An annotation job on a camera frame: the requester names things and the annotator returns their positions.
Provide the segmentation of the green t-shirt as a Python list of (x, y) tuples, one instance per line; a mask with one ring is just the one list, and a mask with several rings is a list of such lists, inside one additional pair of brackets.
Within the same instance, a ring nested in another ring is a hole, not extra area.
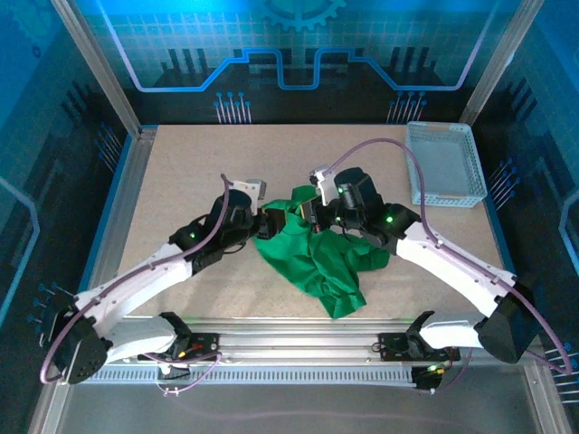
[(284, 228), (269, 240), (253, 239), (261, 257), (290, 284), (318, 299), (328, 315), (339, 319), (366, 305), (359, 274), (388, 265), (390, 254), (366, 240), (332, 230), (315, 232), (299, 207), (316, 196), (312, 186), (294, 188), (289, 199), (266, 203), (267, 211), (283, 211)]

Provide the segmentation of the pale blue plastic basket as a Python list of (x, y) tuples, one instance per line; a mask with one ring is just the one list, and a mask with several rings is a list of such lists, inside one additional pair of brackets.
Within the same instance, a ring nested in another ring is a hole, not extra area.
[(488, 195), (471, 127), (463, 123), (413, 121), (405, 144), (414, 205), (472, 208)]

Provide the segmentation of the black controller box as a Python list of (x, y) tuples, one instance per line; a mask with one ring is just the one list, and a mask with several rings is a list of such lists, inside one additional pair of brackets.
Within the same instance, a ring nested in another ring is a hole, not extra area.
[(417, 390), (430, 392), (440, 386), (446, 371), (446, 366), (441, 364), (414, 366), (411, 370), (412, 381)]

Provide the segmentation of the aluminium frame rail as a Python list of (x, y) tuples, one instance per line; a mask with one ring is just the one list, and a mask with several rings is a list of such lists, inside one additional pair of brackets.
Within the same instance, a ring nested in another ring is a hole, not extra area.
[[(237, 365), (363, 365), (380, 362), (371, 350), (381, 333), (403, 333), (408, 322), (380, 319), (195, 318), (193, 333), (217, 333), (225, 363)], [(107, 363), (162, 353), (169, 327), (152, 316), (130, 316), (111, 330)]]

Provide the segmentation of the aluminium side rail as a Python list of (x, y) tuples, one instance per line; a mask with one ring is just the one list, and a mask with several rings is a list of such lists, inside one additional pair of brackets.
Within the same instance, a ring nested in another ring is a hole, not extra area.
[(80, 293), (117, 276), (156, 135), (157, 127), (147, 125), (138, 139), (126, 139), (82, 272)]

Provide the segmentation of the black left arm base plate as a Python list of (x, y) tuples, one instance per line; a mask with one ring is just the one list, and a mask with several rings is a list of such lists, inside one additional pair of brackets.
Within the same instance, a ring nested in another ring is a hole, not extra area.
[(214, 361), (219, 352), (219, 338), (216, 333), (189, 333), (180, 335), (172, 345), (162, 353), (139, 354), (139, 361), (156, 361), (159, 363), (196, 363)]

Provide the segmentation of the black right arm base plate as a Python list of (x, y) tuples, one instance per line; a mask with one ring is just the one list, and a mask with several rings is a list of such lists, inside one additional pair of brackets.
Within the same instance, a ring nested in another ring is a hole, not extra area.
[(383, 362), (457, 362), (461, 359), (457, 348), (432, 349), (421, 339), (406, 333), (381, 333), (372, 345)]

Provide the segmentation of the aluminium frame post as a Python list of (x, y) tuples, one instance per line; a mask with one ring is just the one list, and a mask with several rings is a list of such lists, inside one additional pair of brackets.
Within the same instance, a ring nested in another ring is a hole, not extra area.
[(470, 95), (459, 122), (473, 126), (525, 38), (545, 0), (521, 0), (489, 63)]
[(123, 127), (133, 139), (140, 139), (142, 127), (138, 117), (81, 10), (74, 0), (51, 0), (51, 3)]

